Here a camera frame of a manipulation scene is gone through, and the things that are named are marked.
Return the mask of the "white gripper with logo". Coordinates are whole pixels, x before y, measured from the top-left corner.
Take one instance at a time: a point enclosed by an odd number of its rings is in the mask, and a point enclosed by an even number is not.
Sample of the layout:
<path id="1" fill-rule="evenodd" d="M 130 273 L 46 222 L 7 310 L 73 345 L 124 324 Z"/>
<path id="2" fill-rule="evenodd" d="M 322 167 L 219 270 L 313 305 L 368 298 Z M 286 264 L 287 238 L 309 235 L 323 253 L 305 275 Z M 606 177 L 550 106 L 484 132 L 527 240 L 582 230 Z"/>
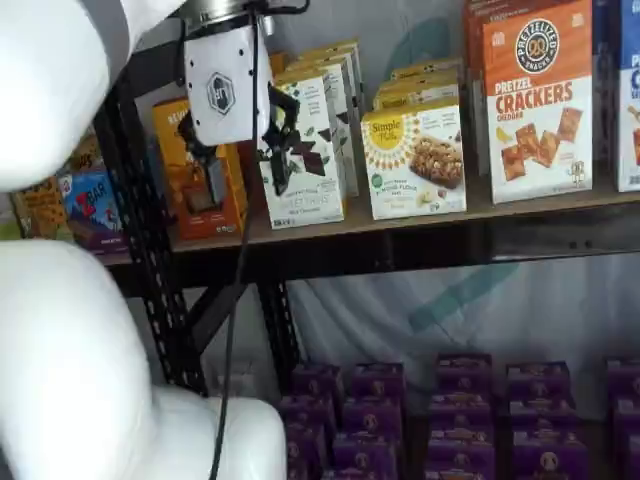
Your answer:
<path id="1" fill-rule="evenodd" d="M 300 140 L 300 103 L 271 84 L 262 31 L 246 25 L 188 39 L 184 65 L 191 114 L 178 133 L 204 173 L 212 208 L 221 208 L 226 198 L 217 145 L 253 137 L 266 145 L 259 162 L 269 164 L 274 193 L 282 196 L 291 176 L 286 153 Z"/>

